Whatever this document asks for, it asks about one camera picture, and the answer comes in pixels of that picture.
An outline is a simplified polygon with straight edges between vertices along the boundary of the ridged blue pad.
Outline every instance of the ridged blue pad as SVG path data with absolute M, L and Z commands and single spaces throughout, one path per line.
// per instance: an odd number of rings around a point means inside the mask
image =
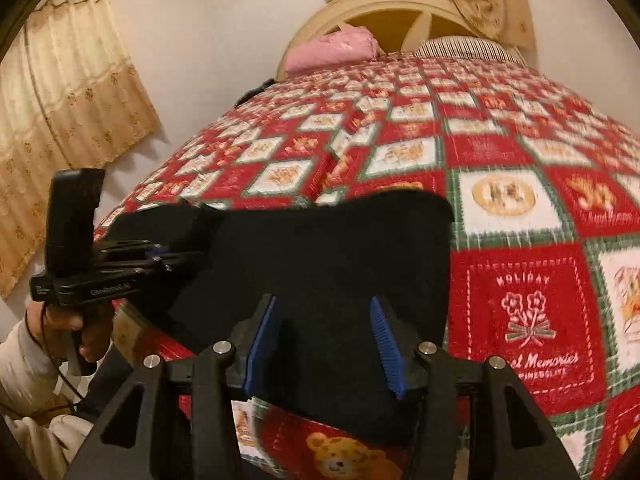
M 398 400 L 401 400 L 406 394 L 404 359 L 378 298 L 371 300 L 369 317 L 376 345 L 378 346 L 380 361 L 385 371 L 386 384 L 396 394 Z
M 276 297 L 271 298 L 271 303 L 262 317 L 262 322 L 255 340 L 251 346 L 246 363 L 246 377 L 244 378 L 244 390 L 247 397 L 252 397 L 254 392 L 264 390 L 264 377 L 269 357 L 278 345 L 278 334 L 282 317 L 275 306 Z

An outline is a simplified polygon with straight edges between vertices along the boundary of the bear ear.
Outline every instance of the bear ear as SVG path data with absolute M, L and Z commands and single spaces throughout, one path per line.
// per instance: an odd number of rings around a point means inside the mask
M 372 449 L 369 451 L 369 458 L 372 462 L 380 462 L 386 458 L 386 454 L 381 449 Z
M 324 446 L 326 441 L 327 437 L 324 433 L 312 433 L 306 438 L 306 445 L 309 449 L 317 451 L 322 446 Z

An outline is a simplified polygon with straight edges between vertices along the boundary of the beige sweater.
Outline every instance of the beige sweater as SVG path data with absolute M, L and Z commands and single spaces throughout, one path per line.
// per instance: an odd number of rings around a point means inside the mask
M 0 412 L 44 480 L 59 480 L 65 475 L 66 466 L 92 428 L 90 422 L 71 415 L 55 417 L 48 428 L 17 415 L 32 415 L 59 405 L 53 393 L 57 381 L 53 363 L 21 321 L 0 344 Z

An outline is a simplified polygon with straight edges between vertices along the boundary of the pink pillow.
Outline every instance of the pink pillow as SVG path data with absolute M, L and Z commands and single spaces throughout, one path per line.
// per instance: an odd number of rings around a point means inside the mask
M 350 27 L 289 50 L 284 70 L 289 75 L 306 70 L 347 64 L 378 56 L 378 42 L 365 27 Z

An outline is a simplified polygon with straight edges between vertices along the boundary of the person's hand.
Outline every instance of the person's hand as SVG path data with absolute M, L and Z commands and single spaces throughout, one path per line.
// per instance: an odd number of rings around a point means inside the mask
M 33 338 L 44 349 L 44 338 L 51 355 L 56 359 L 65 359 L 63 333 L 82 330 L 80 355 L 90 363 L 103 358 L 109 349 L 113 331 L 113 308 L 111 303 L 91 306 L 91 323 L 84 326 L 82 314 L 77 310 L 49 305 L 44 315 L 44 327 L 40 323 L 44 303 L 31 303 L 27 307 L 26 322 Z

